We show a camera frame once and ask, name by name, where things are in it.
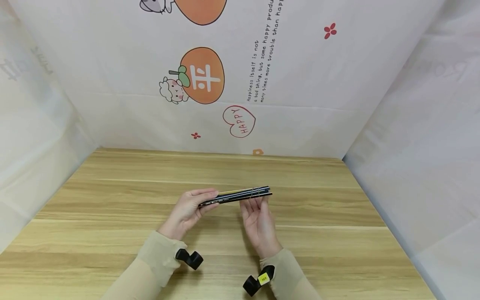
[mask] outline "cartoon mouse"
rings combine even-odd
[[[173,80],[164,77],[163,81],[159,82],[158,85],[160,86],[160,94],[168,102],[178,104],[181,101],[187,101],[189,99],[179,79]]]
[[[172,12],[172,3],[175,0],[140,0],[140,7],[146,12]]]

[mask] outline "orange pumpkin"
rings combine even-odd
[[[220,58],[210,48],[199,47],[188,51],[180,65],[186,67],[190,86],[185,92],[198,103],[210,104],[217,101],[223,93],[225,74]]]
[[[175,0],[175,3],[190,21],[208,25],[220,17],[227,0]]]

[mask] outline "wood grain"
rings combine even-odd
[[[0,299],[99,299],[187,190],[269,185],[284,247],[325,300],[432,300],[408,257],[337,159],[99,149],[0,255]],[[258,273],[238,203],[185,238],[184,265],[160,299],[249,299]],[[256,299],[274,299],[263,288]]]

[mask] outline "sleeve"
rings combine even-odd
[[[180,263],[175,254],[187,245],[153,231],[132,264],[107,290],[102,300],[155,300]]]
[[[270,287],[277,300],[321,300],[289,250],[282,249],[275,256],[260,261],[261,269],[267,265],[275,267]]]

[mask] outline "fabric backdrop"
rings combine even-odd
[[[96,144],[6,0],[0,91],[1,253]]]
[[[11,0],[107,147],[342,158],[442,0]]]
[[[480,299],[480,1],[447,2],[345,161],[437,298]]]

